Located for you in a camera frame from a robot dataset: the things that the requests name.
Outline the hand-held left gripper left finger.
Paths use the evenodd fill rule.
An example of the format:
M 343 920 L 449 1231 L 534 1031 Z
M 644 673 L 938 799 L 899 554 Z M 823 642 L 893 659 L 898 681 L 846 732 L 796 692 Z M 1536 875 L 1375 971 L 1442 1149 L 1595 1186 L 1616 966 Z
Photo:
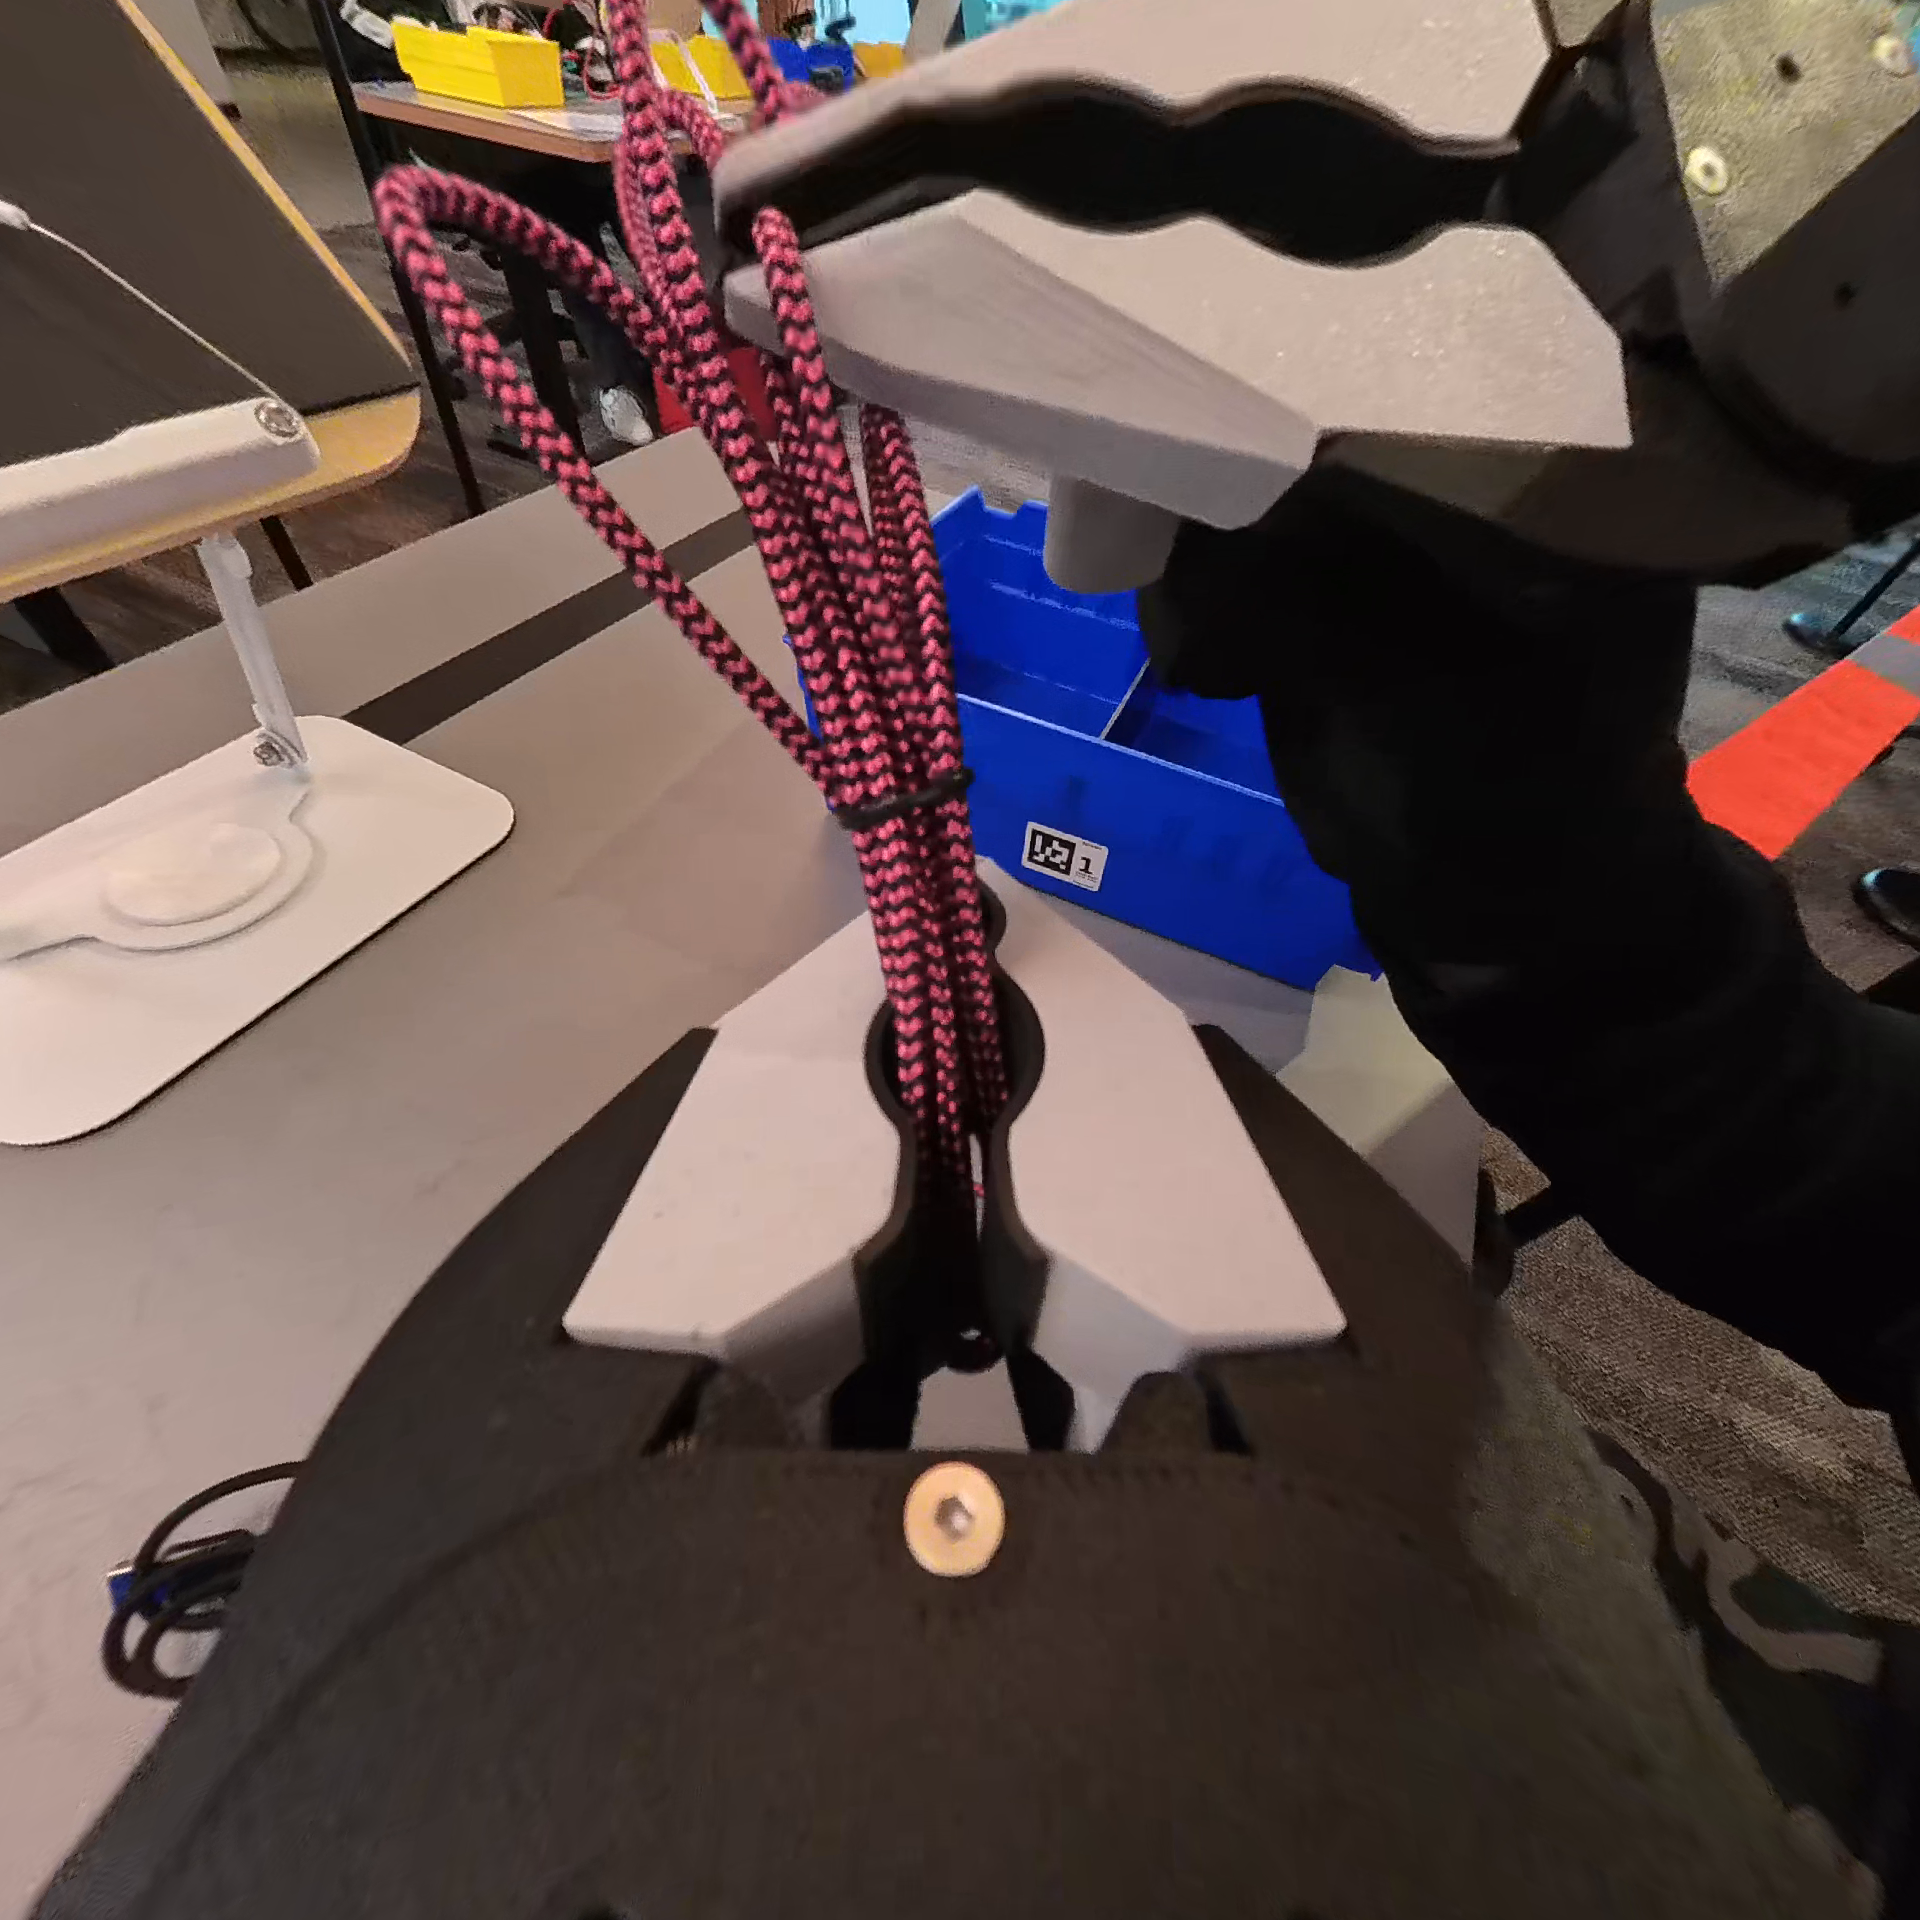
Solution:
M 888 1226 L 899 1170 L 865 1067 L 878 1010 L 872 925 L 853 920 L 721 1018 L 566 1305 L 566 1338 L 701 1355 L 783 1406 L 853 1374 L 853 1259 Z

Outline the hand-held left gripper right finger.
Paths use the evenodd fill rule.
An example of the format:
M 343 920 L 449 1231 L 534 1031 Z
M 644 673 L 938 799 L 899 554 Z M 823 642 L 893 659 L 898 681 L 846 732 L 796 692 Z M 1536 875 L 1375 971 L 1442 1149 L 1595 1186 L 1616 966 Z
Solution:
M 1139 1380 L 1334 1345 L 1346 1314 L 1187 1015 L 1045 898 L 1004 898 L 1001 971 L 1037 1020 L 1007 1191 L 1037 1251 L 1016 1333 L 1097 1451 Z

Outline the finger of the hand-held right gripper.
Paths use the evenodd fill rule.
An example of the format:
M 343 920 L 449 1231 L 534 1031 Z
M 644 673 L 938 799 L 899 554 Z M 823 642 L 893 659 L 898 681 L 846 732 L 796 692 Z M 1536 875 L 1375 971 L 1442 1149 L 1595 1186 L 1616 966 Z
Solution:
M 714 219 L 823 244 L 984 190 L 1356 267 L 1485 219 L 1554 59 L 1527 3 L 1050 5 L 741 137 Z
M 1509 228 L 1331 267 L 1216 219 L 1097 234 L 970 190 L 801 276 L 833 383 L 1049 479 L 1061 587 L 1140 587 L 1183 522 L 1258 522 L 1328 440 L 1629 443 L 1613 329 Z

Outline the person's right hand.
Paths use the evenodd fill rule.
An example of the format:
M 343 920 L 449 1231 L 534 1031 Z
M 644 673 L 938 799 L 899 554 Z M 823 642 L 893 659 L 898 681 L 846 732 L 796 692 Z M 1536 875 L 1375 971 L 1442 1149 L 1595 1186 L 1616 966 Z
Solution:
M 1686 789 L 1697 602 L 1321 477 L 1256 526 L 1181 526 L 1139 626 L 1168 687 L 1258 702 L 1309 853 L 1468 1079 L 1765 1000 L 1775 881 Z

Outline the blue plastic bin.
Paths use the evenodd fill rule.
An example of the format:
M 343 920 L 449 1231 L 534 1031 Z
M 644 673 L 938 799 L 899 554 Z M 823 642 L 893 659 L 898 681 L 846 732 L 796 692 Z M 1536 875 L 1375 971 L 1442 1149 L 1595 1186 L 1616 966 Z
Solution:
M 1379 978 L 1350 893 L 1273 786 L 1261 705 L 1178 692 L 1136 595 L 1044 567 L 1045 505 L 970 489 L 933 533 L 976 853 L 1020 881 L 1289 987 Z

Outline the white tablet stand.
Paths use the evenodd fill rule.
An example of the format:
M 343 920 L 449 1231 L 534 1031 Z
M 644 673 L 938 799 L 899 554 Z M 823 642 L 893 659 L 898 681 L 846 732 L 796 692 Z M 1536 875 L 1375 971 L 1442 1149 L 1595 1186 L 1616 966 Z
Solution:
M 331 716 L 294 713 L 232 526 L 322 477 L 276 398 L 4 465 L 4 567 L 196 526 L 252 734 L 4 853 L 3 1134 L 89 1135 L 493 853 L 514 806 Z

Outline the wooden work table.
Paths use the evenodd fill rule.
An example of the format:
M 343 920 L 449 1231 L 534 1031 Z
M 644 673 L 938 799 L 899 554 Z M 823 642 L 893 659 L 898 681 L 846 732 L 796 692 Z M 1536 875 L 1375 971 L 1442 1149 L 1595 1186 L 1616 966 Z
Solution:
M 493 187 L 611 263 L 623 242 L 611 186 L 611 109 L 584 109 L 584 130 L 485 103 L 453 103 L 403 79 L 351 81 L 372 170 L 425 165 Z M 539 401 L 594 458 L 651 446 L 660 426 L 653 367 L 578 293 L 518 256 L 480 246 L 505 284 L 505 332 Z

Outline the yellow plastic bin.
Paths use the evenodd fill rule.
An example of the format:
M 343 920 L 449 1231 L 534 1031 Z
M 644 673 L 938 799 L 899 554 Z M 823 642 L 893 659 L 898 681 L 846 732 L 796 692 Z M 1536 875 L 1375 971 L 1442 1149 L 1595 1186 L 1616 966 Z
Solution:
M 480 23 L 445 30 L 411 15 L 395 15 L 390 31 L 406 79 L 429 97 L 505 112 L 563 109 L 563 50 L 542 35 Z

